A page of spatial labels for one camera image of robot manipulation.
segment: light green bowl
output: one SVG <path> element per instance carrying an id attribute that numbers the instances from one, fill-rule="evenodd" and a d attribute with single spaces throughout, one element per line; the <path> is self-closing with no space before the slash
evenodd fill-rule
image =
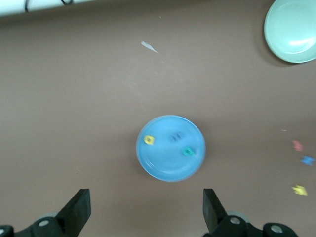
<path id="1" fill-rule="evenodd" d="M 290 63 L 316 59 L 316 0 L 276 0 L 265 20 L 271 51 Z"/>

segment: blue bowl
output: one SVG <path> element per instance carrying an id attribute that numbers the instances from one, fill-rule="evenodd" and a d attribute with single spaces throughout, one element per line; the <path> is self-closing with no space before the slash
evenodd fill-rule
<path id="1" fill-rule="evenodd" d="M 271 51 L 290 63 L 316 59 L 316 0 L 276 0 L 264 32 Z"/>
<path id="2" fill-rule="evenodd" d="M 153 177 L 175 182 L 189 178 L 203 163 L 205 140 L 186 118 L 158 117 L 141 130 L 136 152 L 142 167 Z"/>

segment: white paper scrap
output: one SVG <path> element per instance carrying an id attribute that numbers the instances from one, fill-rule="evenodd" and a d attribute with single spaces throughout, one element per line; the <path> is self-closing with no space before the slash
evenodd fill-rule
<path id="1" fill-rule="evenodd" d="M 145 46 L 146 48 L 150 49 L 151 51 L 158 53 L 150 44 L 143 41 L 141 42 L 141 44 Z"/>

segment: screw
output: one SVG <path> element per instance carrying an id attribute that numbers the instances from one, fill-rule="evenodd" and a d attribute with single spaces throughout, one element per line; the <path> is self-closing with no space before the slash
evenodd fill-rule
<path id="1" fill-rule="evenodd" d="M 233 223 L 235 225 L 239 225 L 240 224 L 240 219 L 238 219 L 237 217 L 232 217 L 231 218 L 231 223 Z"/>
<path id="2" fill-rule="evenodd" d="M 43 221 L 39 222 L 39 226 L 41 226 L 41 227 L 46 226 L 48 223 L 49 223 L 49 221 L 43 220 Z"/>
<path id="3" fill-rule="evenodd" d="M 283 233 L 283 230 L 281 229 L 281 227 L 280 227 L 280 226 L 277 226 L 277 225 L 271 226 L 271 230 L 272 230 L 273 232 L 275 232 L 275 233 L 278 233 L 278 234 Z"/>

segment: small debris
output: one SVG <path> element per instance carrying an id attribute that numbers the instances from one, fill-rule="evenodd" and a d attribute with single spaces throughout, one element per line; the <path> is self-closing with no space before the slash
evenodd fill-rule
<path id="1" fill-rule="evenodd" d="M 143 41 L 141 42 L 141 44 L 145 46 L 146 48 L 150 49 L 151 51 L 158 53 L 150 44 Z"/>
<path id="2" fill-rule="evenodd" d="M 301 142 L 299 142 L 299 141 L 293 141 L 293 146 L 294 146 L 294 150 L 296 150 L 296 151 L 299 151 L 299 152 L 302 152 L 303 151 L 303 145 L 302 145 L 302 143 Z"/>
<path id="3" fill-rule="evenodd" d="M 304 196 L 307 196 L 308 193 L 305 189 L 305 187 L 303 186 L 300 186 L 300 185 L 295 185 L 295 187 L 292 187 L 292 189 L 294 190 L 294 192 L 298 195 L 304 195 Z"/>
<path id="4" fill-rule="evenodd" d="M 315 159 L 313 157 L 310 156 L 304 156 L 303 159 L 301 159 L 301 162 L 303 162 L 306 165 L 313 165 L 313 162 L 315 161 Z"/>
<path id="5" fill-rule="evenodd" d="M 147 135 L 147 136 L 145 136 L 145 138 L 144 138 L 144 142 L 145 142 L 146 144 L 148 144 L 148 145 L 153 145 L 154 142 L 155 142 L 155 138 L 154 138 L 153 136 Z"/>
<path id="6" fill-rule="evenodd" d="M 172 142 L 178 142 L 184 138 L 184 134 L 180 131 L 174 132 L 170 136 Z"/>
<path id="7" fill-rule="evenodd" d="M 183 152 L 182 152 L 184 155 L 186 156 L 192 156 L 194 155 L 194 151 L 192 151 L 192 149 L 190 147 L 186 147 Z"/>

